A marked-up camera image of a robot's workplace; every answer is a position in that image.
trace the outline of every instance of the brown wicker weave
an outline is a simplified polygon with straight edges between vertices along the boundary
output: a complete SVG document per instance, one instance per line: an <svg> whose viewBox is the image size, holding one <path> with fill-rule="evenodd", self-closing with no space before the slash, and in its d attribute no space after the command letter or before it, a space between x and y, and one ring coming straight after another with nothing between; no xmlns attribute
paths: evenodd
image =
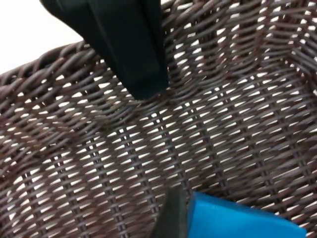
<svg viewBox="0 0 317 238"><path fill-rule="evenodd" d="M177 185L317 237L316 2L162 9L170 88L149 101L83 42L0 76L1 238L144 238Z"/></svg>

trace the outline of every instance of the blue sponge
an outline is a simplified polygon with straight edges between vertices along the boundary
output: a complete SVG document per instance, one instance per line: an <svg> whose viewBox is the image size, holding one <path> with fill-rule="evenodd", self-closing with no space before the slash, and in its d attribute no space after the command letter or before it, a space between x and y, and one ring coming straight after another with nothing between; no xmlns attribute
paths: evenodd
<svg viewBox="0 0 317 238"><path fill-rule="evenodd" d="M305 238L306 230L274 214L195 192L188 238Z"/></svg>

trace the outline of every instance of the white surface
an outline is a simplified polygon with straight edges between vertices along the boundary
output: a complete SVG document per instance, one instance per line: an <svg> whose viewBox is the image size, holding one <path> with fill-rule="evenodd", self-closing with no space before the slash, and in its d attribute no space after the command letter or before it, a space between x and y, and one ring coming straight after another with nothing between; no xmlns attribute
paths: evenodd
<svg viewBox="0 0 317 238"><path fill-rule="evenodd" d="M0 1L0 74L82 38L39 0Z"/></svg>

